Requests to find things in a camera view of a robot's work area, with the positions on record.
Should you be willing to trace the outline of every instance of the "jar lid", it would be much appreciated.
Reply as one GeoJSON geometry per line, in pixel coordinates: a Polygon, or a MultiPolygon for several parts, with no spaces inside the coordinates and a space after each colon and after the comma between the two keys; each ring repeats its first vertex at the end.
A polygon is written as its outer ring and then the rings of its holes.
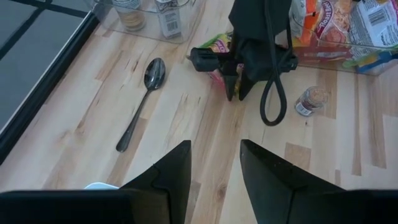
{"type": "Polygon", "coordinates": [[[308,98],[314,103],[327,103],[329,94],[319,86],[313,86],[308,89],[308,98]]]}

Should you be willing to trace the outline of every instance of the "black power cord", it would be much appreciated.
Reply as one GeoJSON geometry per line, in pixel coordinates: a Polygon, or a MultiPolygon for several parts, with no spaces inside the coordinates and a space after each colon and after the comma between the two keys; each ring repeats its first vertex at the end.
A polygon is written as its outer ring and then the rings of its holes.
{"type": "MultiPolygon", "coordinates": [[[[266,18],[266,24],[267,24],[267,32],[268,32],[268,38],[269,38],[269,43],[270,44],[270,52],[271,52],[271,61],[272,61],[272,75],[270,79],[268,80],[266,87],[264,88],[264,91],[262,92],[261,95],[261,101],[260,101],[260,115],[261,119],[266,124],[267,126],[277,126],[282,120],[285,118],[286,111],[287,111],[287,99],[286,99],[286,94],[284,87],[282,85],[282,82],[280,81],[280,64],[277,63],[277,56],[276,56],[276,49],[275,49],[275,36],[272,35],[272,23],[269,18],[271,18],[271,15],[269,14],[268,10],[268,1],[265,1],[265,8],[264,8],[264,15],[266,18]],[[271,90],[272,84],[275,83],[278,95],[279,95],[279,100],[280,100],[280,111],[278,114],[278,117],[274,121],[269,121],[266,115],[266,101],[268,94],[271,90]]],[[[290,25],[287,26],[287,40],[288,40],[288,45],[289,49],[287,53],[282,57],[282,60],[280,62],[284,62],[286,60],[286,57],[292,53],[292,39],[291,37],[291,31],[290,31],[290,25]]]]}

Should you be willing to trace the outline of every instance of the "food packaging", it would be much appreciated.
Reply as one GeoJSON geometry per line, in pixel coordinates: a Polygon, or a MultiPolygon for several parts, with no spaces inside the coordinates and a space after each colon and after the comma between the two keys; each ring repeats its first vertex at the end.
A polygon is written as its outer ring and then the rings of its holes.
{"type": "Polygon", "coordinates": [[[379,59],[377,48],[396,48],[398,46],[398,6],[395,0],[366,0],[357,3],[351,12],[351,43],[357,45],[350,49],[352,58],[344,63],[346,67],[363,66],[365,61],[379,59]]]}
{"type": "Polygon", "coordinates": [[[296,21],[291,24],[293,35],[303,44],[310,45],[313,30],[321,10],[321,0],[293,0],[290,16],[296,21]]]}
{"type": "Polygon", "coordinates": [[[347,45],[351,3],[351,0],[322,1],[317,24],[311,30],[310,44],[296,37],[293,39],[294,52],[301,61],[328,62],[351,58],[347,45]]]}

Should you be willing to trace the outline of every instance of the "wooden countertop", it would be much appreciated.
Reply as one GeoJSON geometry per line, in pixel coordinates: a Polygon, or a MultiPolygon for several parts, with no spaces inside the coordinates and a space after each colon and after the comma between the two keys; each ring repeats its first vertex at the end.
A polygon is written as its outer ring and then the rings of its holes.
{"type": "MultiPolygon", "coordinates": [[[[192,140],[192,190],[187,223],[255,223],[238,151],[250,139],[346,189],[398,188],[398,76],[379,77],[299,67],[282,75],[290,105],[284,121],[265,126],[259,102],[265,83],[228,102],[185,54],[231,29],[232,0],[207,1],[191,40],[175,45],[99,27],[0,167],[0,191],[121,186],[185,139],[192,140]],[[142,74],[165,59],[167,81],[141,114],[129,149],[115,145],[146,91],[142,74]],[[311,118],[294,110],[310,86],[330,93],[311,118]]],[[[276,116],[273,90],[268,114],[276,116]]]]}

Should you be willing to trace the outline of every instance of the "gray tile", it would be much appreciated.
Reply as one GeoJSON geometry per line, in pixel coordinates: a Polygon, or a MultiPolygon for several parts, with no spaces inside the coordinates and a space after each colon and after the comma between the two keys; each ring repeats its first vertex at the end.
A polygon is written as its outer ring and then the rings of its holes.
{"type": "Polygon", "coordinates": [[[85,1],[91,0],[53,0],[52,4],[88,12],[90,8],[85,1]]]}
{"type": "Polygon", "coordinates": [[[0,61],[0,129],[81,21],[74,16],[44,11],[0,61]]]}
{"type": "Polygon", "coordinates": [[[0,1],[0,46],[30,17],[35,7],[0,1]]]}

